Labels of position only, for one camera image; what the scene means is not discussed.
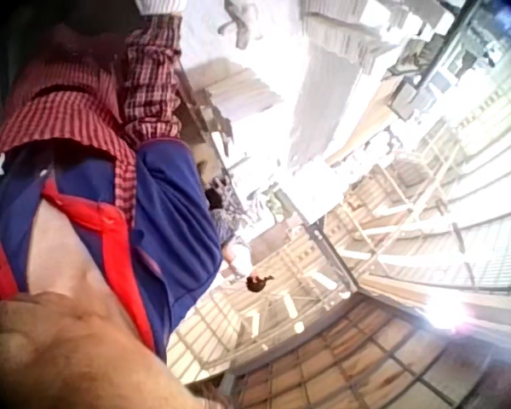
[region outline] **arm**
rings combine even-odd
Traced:
[[[134,149],[151,139],[176,138],[181,128],[173,114],[180,101],[175,68],[180,59],[181,16],[154,14],[144,19],[146,26],[126,39],[120,89],[124,137]]]

